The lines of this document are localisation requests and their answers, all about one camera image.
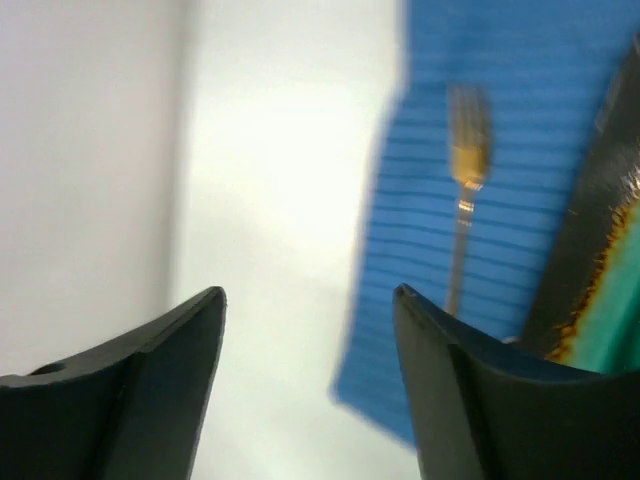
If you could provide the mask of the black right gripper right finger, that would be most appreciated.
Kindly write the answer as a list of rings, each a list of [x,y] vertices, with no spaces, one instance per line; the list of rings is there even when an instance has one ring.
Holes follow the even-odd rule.
[[[393,321],[425,479],[635,479],[639,376],[559,365],[453,318],[412,287]]]

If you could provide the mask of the green square ceramic plate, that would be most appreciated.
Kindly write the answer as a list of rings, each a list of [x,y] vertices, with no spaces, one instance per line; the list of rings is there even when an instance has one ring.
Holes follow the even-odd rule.
[[[639,367],[639,42],[613,76],[517,342],[601,374]]]

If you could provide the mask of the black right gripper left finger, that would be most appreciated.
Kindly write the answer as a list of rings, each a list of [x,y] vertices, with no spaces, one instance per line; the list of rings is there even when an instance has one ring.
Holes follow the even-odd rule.
[[[188,479],[221,352],[222,288],[1,379],[4,479]]]

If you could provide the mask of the blue Pikachu placemat cloth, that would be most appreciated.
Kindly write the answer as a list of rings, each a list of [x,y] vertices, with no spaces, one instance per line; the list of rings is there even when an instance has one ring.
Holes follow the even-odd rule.
[[[414,442],[398,365],[392,293],[445,302],[457,185],[447,90],[485,88],[488,178],[476,197],[461,318],[517,333],[612,76],[639,29],[635,1],[408,1],[405,80],[377,161],[337,399]]]

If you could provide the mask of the gold fork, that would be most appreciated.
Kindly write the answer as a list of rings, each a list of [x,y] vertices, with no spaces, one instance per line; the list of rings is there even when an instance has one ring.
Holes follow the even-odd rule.
[[[466,243],[472,224],[475,196],[485,183],[490,162],[490,114],[482,88],[448,88],[449,169],[458,185],[452,262],[446,311],[456,316],[464,278]]]

